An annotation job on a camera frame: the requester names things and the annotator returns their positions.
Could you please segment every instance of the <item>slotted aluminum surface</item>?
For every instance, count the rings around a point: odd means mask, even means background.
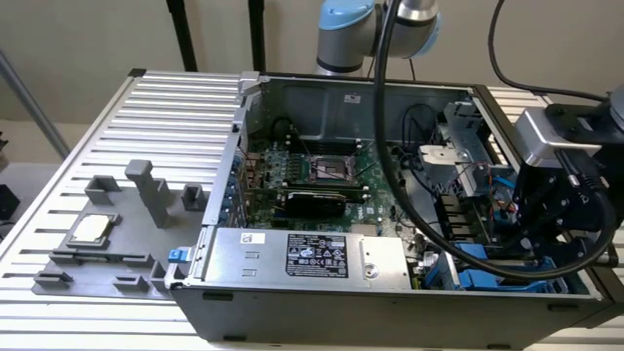
[[[528,106],[548,101],[510,88],[490,88],[510,121]],[[120,185],[132,158],[149,159],[153,174],[181,189],[188,182],[210,187],[229,126],[237,75],[148,72],[128,78],[44,188],[9,237],[0,244],[0,350],[232,350],[268,349],[260,344],[209,344],[196,335],[173,302],[38,296],[32,276],[86,203],[82,189],[94,174]],[[624,233],[614,243],[624,257]],[[624,262],[614,271],[624,279]],[[350,347],[285,345],[286,350],[354,350]],[[624,317],[600,328],[560,331],[529,351],[624,349]]]

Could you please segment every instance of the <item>warning label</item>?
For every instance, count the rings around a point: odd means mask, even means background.
[[[289,276],[348,278],[346,238],[288,234],[285,273]]]

